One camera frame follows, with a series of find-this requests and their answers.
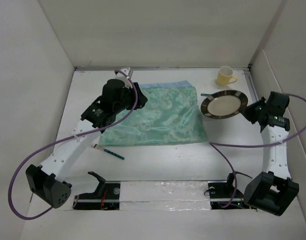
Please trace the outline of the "dark rimmed cream plate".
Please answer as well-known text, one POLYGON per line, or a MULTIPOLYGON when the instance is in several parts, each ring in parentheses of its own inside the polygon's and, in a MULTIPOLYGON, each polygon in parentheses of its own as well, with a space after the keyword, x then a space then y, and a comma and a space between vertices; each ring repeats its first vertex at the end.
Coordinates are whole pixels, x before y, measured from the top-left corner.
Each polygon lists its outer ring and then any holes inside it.
POLYGON ((238 90, 221 90, 207 96, 201 103, 201 113, 210 119, 228 119, 240 114, 248 105, 248 97, 238 90))

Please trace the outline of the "green patterned cloth napkin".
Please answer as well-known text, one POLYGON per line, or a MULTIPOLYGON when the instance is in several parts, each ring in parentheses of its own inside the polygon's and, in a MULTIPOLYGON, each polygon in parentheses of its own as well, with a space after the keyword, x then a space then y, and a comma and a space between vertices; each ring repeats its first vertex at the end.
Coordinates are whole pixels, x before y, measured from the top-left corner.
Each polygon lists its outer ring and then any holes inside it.
POLYGON ((142 84, 147 98, 137 109, 100 137, 102 146, 175 145, 208 140, 196 88, 187 80, 142 84))

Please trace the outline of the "yellow cup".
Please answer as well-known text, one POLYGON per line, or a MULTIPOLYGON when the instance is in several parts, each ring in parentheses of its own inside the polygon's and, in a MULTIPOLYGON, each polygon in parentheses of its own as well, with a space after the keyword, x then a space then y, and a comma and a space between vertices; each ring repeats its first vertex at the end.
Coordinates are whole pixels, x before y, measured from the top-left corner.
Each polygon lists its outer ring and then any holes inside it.
POLYGON ((234 75, 234 71, 231 67, 222 66, 218 71, 215 82, 219 86, 227 86, 235 83, 237 80, 238 78, 234 75))

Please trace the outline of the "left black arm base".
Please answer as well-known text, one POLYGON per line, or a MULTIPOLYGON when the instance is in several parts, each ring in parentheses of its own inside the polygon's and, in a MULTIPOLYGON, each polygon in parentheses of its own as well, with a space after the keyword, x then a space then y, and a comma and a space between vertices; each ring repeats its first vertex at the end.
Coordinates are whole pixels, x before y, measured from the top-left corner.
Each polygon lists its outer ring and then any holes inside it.
POLYGON ((74 197, 72 208, 74 210, 100 210, 115 211, 120 209, 120 181, 106 181, 93 171, 88 175, 97 180, 95 190, 82 193, 74 197))

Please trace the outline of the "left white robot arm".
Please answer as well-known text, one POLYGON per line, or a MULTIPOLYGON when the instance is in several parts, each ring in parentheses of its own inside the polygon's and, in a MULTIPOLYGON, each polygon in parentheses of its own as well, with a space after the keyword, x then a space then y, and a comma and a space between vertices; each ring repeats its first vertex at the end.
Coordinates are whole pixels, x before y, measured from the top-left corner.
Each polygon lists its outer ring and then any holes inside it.
POLYGON ((105 130, 113 124, 124 110, 144 107, 148 99, 138 83, 126 87, 120 79, 110 79, 96 98, 81 114, 72 132, 72 140, 66 140, 39 166, 31 164, 25 171, 30 190, 52 208, 61 207, 72 192, 72 184, 66 179, 70 168, 105 130))

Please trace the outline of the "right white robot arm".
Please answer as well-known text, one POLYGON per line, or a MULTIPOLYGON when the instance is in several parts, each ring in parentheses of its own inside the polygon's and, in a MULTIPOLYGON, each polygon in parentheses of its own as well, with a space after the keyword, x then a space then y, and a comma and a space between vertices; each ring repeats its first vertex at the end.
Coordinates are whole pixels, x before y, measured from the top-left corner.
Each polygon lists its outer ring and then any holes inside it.
POLYGON ((244 203, 264 212, 281 216, 299 193, 292 181, 287 161, 290 121, 284 117, 290 98, 272 91, 268 99, 247 106, 242 115, 252 124, 258 123, 263 147, 262 171, 244 191, 244 203))

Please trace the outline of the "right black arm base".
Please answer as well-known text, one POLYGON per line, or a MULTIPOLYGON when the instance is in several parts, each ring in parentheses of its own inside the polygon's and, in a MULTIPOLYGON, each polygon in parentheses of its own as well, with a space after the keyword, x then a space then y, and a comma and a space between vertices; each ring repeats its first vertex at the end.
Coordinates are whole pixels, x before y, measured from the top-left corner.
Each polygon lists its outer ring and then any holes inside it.
POLYGON ((204 192, 209 197, 211 210, 247 209, 243 202, 244 195, 235 189, 234 175, 228 174, 226 180, 209 181, 208 189, 204 192))

